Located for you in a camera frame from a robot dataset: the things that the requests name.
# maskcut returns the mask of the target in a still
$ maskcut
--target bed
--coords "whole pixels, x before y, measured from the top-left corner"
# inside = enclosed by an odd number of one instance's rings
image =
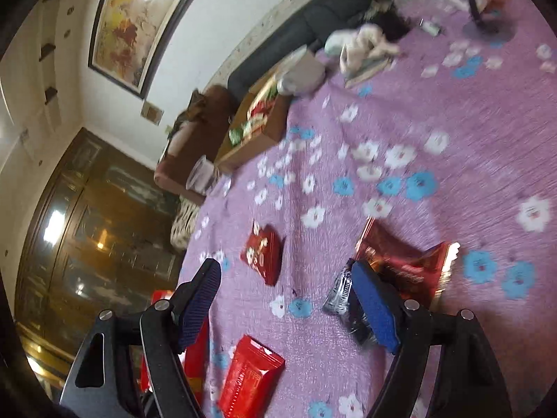
[[[205,413],[219,416],[235,344],[249,334],[286,360],[266,417],[367,414],[391,356],[357,346],[321,306],[368,216],[421,249],[458,241],[442,310],[478,316],[516,416],[547,393],[557,377],[557,39],[530,0],[504,11],[517,28],[508,43],[464,39],[468,16],[453,14],[443,36],[412,30],[403,57],[352,89],[332,70],[294,100],[285,139],[208,196],[180,273],[188,281],[205,257],[222,266]],[[240,261],[253,219],[284,240],[275,287]],[[417,417],[435,361],[432,350]]]

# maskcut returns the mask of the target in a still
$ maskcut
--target brown sofa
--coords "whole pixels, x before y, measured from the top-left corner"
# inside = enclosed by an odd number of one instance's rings
[[[186,180],[197,160],[203,155],[213,162],[232,120],[238,103],[222,86],[211,86],[204,93],[201,110],[193,120],[183,122],[174,133],[155,170],[155,183],[162,189],[181,195],[197,205],[205,197],[186,190]]]

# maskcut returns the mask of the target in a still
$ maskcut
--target small framed picture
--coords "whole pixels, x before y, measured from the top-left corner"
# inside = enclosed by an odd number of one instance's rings
[[[147,101],[143,102],[143,108],[141,109],[141,116],[151,121],[155,126],[158,126],[161,118],[163,117],[164,111],[158,107],[155,107],[152,103]]]

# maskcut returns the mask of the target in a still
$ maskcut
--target blue flower print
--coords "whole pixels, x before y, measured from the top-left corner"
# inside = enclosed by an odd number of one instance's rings
[[[474,283],[482,284],[493,280],[497,263],[487,251],[471,251],[463,258],[464,276]]]
[[[278,188],[284,187],[284,177],[279,176],[278,174],[273,174],[269,178],[269,184],[275,184]]]
[[[354,184],[352,183],[350,178],[338,178],[335,182],[332,183],[332,190],[337,195],[352,196],[354,194]]]
[[[303,129],[300,131],[300,138],[302,140],[311,140],[315,136],[315,130],[313,129]]]
[[[510,300],[523,299],[534,282],[534,266],[530,262],[519,261],[507,270],[503,291]]]
[[[463,79],[463,78],[470,78],[476,74],[477,67],[472,65],[463,65],[462,67],[458,67],[453,71],[453,77]]]
[[[437,181],[431,171],[419,171],[406,180],[406,197],[412,201],[420,201],[436,191]]]
[[[304,319],[310,317],[313,311],[313,305],[307,300],[294,299],[290,302],[290,305],[288,305],[288,311],[290,311],[290,314],[296,319]]]
[[[467,65],[471,65],[472,67],[478,67],[478,66],[481,65],[483,62],[484,62],[484,59],[483,59],[481,56],[476,55],[476,56],[470,58],[470,59],[466,62],[466,64],[467,64]]]
[[[310,402],[307,414],[310,418],[332,418],[331,408],[323,401]]]
[[[358,96],[360,97],[369,96],[372,91],[373,91],[373,86],[371,85],[364,86],[363,88],[360,89],[360,91],[358,91]]]
[[[219,409],[216,405],[213,405],[211,407],[211,416],[213,418],[225,418],[225,416],[221,412],[221,409]]]
[[[227,257],[224,257],[221,262],[221,270],[223,273],[226,273],[230,270],[230,261]]]
[[[221,370],[228,368],[230,364],[230,356],[227,352],[211,353],[211,363],[219,367]]]
[[[402,188],[402,179],[396,176],[382,180],[377,184],[377,190],[387,196],[398,195],[400,188]]]

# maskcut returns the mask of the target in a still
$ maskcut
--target cardboard box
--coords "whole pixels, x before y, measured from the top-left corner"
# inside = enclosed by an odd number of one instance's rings
[[[248,91],[243,98],[232,124],[231,129],[241,127],[247,121],[247,112],[257,93],[263,88],[265,83],[272,77],[276,66],[272,67],[263,77],[261,77]],[[215,166],[224,173],[232,173],[249,160],[257,157],[272,146],[277,145],[286,132],[286,118],[290,108],[291,96],[277,96],[275,105],[267,117],[267,124],[263,130],[256,133],[247,140],[242,140],[239,145],[232,146],[230,138],[227,136],[218,150],[214,161]]]

